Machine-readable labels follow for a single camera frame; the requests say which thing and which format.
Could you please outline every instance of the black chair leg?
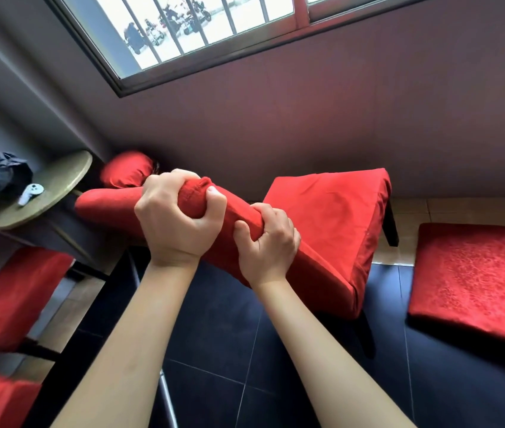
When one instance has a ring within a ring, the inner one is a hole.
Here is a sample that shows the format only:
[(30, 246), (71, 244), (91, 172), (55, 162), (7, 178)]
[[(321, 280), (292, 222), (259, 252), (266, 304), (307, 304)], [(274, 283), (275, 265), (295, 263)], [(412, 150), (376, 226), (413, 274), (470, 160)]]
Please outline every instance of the black chair leg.
[(375, 341), (373, 340), (373, 333), (371, 332), (367, 317), (363, 311), (361, 311), (360, 316), (353, 322), (353, 326), (365, 357), (367, 359), (375, 358), (376, 348)]
[(393, 217), (393, 209), (391, 201), (387, 201), (385, 207), (385, 216), (383, 218), (383, 232), (389, 246), (399, 246), (399, 235), (397, 234), (397, 226), (395, 226), (395, 218)]
[(81, 273), (83, 275), (92, 276), (94, 278), (101, 279), (102, 281), (107, 281), (110, 279), (108, 275), (100, 272), (99, 270), (94, 269), (93, 267), (87, 266), (79, 261), (74, 261), (74, 264), (70, 268), (75, 272)]
[(59, 352), (43, 347), (38, 341), (28, 337), (22, 340), (16, 352), (53, 362), (56, 362), (60, 356)]

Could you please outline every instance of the window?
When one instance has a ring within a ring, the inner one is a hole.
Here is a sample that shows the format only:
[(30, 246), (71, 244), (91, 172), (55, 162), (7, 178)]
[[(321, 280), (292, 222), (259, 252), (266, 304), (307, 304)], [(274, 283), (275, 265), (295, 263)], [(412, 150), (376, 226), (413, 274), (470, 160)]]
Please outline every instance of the window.
[(124, 96), (418, 0), (47, 0)]

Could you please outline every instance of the window bar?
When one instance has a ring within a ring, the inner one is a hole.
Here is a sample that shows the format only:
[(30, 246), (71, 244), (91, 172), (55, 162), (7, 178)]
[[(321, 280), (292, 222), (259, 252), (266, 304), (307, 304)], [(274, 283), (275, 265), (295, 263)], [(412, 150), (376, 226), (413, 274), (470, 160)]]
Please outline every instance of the window bar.
[(296, 29), (308, 27), (310, 25), (308, 2), (306, 0), (292, 0), (292, 3), (294, 5), (294, 18), (296, 18)]
[(185, 0), (187, 2), (187, 6), (189, 6), (189, 10), (193, 16), (193, 23), (199, 28), (199, 33), (201, 35), (201, 38), (203, 39), (203, 43), (205, 43), (205, 46), (209, 44), (207, 37), (205, 36), (205, 32), (203, 31), (203, 27), (201, 27), (201, 21), (199, 21), (199, 18), (197, 18), (197, 13), (195, 12), (195, 8), (193, 7), (193, 3), (191, 0)]
[(143, 29), (142, 24), (139, 23), (139, 20), (138, 20), (137, 16), (135, 16), (135, 13), (131, 9), (130, 5), (128, 4), (128, 1), (127, 0), (122, 0), (122, 3), (123, 3), (124, 6), (126, 6), (126, 9), (128, 9), (128, 12), (130, 13), (131, 18), (135, 22), (135, 25), (138, 26), (139, 32), (142, 34), (143, 39), (145, 39), (146, 45), (149, 46), (149, 49), (151, 49), (151, 52), (153, 52), (153, 55), (155, 56), (155, 59), (157, 60), (157, 63), (161, 63), (161, 59), (159, 58), (159, 55), (157, 54), (157, 51), (153, 47), (153, 43), (151, 43), (151, 41), (149, 40), (149, 37), (147, 36), (145, 30)]
[(227, 14), (228, 23), (231, 26), (232, 33), (236, 34), (235, 23), (232, 20), (232, 14), (231, 14), (231, 10), (228, 8), (227, 0), (221, 0), (221, 1), (223, 2), (224, 12)]
[(165, 15), (165, 12), (163, 12), (163, 9), (161, 8), (161, 5), (157, 0), (153, 0), (155, 3), (155, 6), (157, 7), (157, 10), (159, 11), (159, 14), (161, 15), (161, 18), (163, 19), (163, 22), (165, 22), (165, 26), (169, 30), (169, 35), (171, 36), (171, 39), (173, 39), (173, 42), (175, 42), (175, 45), (177, 46), (177, 49), (179, 50), (179, 53), (181, 55), (185, 54), (183, 52), (183, 48), (181, 47), (181, 44), (177, 40), (177, 34), (174, 32), (173, 27), (171, 27), (171, 24), (169, 23), (169, 20), (167, 19), (167, 16)]
[(260, 8), (262, 9), (262, 16), (264, 17), (264, 22), (269, 22), (268, 18), (268, 11), (266, 10), (266, 3), (264, 0), (259, 0), (260, 1)]

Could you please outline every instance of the window frame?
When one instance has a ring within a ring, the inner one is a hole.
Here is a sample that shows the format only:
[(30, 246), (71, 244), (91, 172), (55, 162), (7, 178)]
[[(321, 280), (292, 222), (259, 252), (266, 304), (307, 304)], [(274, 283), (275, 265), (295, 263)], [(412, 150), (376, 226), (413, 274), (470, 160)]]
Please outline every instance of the window frame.
[(294, 12), (174, 59), (120, 78), (63, 0), (45, 0), (118, 97), (423, 0), (292, 0)]

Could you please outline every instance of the game controller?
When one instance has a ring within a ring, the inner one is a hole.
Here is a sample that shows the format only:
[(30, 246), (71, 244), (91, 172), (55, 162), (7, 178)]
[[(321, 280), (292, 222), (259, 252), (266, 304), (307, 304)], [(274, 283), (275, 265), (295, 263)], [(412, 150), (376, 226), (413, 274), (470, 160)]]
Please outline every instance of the game controller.
[(42, 192), (44, 192), (44, 186), (36, 183), (31, 183), (25, 187), (25, 190), (22, 192), (20, 198), (18, 199), (18, 204), (20, 206), (27, 205), (32, 197), (40, 195)]

